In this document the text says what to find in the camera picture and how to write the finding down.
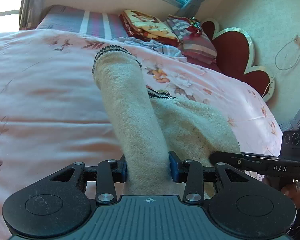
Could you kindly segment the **right hand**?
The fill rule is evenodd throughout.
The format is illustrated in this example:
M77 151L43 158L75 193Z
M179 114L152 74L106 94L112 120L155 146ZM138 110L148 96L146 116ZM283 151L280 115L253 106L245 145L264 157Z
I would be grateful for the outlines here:
M300 209L300 182L293 181L281 188L281 193L290 198L296 209Z

